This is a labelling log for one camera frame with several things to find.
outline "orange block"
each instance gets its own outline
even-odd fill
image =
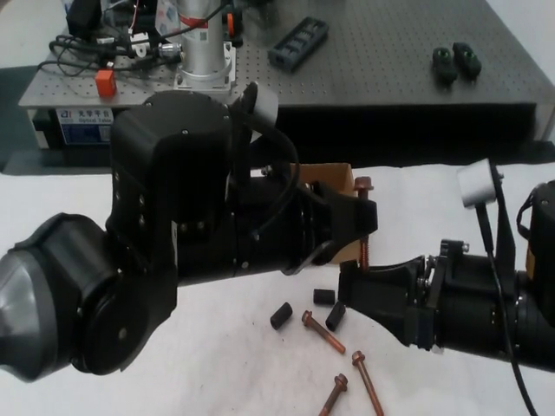
[[[100,69],[95,77],[96,89],[100,97],[112,97],[117,87],[115,86],[115,76],[112,69]]]

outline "blue label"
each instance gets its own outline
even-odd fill
[[[110,127],[88,124],[62,125],[63,138],[68,145],[108,144]]]

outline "robotic arm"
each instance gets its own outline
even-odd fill
[[[327,263],[377,228],[371,201],[300,184],[294,146],[251,84],[229,107],[166,92],[112,134],[106,231],[59,214],[0,260],[0,367],[37,380],[71,363],[128,366],[176,307],[180,285]],[[251,178],[252,132],[284,149]]]
[[[459,174],[463,204],[476,210],[487,257],[467,254],[462,241],[442,240],[435,257],[368,271],[343,263],[339,299],[406,346],[451,348],[555,371],[555,181],[537,186],[519,213],[529,248],[526,271],[518,271],[501,179],[487,160]],[[495,200],[494,249],[486,204]],[[527,208],[529,230],[520,224]]]

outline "black rubber cap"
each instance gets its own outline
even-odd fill
[[[284,303],[274,315],[270,318],[270,325],[274,329],[280,329],[281,326],[293,315],[293,309],[289,303]]]
[[[315,305],[330,305],[336,303],[336,292],[330,289],[314,289],[314,304]]]
[[[330,331],[335,331],[339,322],[343,319],[343,315],[345,315],[345,305],[338,302],[331,310],[328,319],[326,319],[326,327],[328,327]]]

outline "bolt head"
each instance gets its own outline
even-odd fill
[[[336,376],[335,381],[336,386],[339,386],[342,392],[347,391],[347,383],[349,382],[347,380],[347,377],[345,377],[343,374],[339,374],[338,376]]]
[[[366,360],[366,356],[360,351],[355,351],[353,353],[353,366],[356,366],[359,362]]]
[[[304,326],[308,327],[309,322],[312,319],[312,312],[310,312],[309,310],[305,310],[301,319],[303,320]]]
[[[368,191],[372,187],[372,179],[369,176],[360,176],[355,179],[355,191]]]

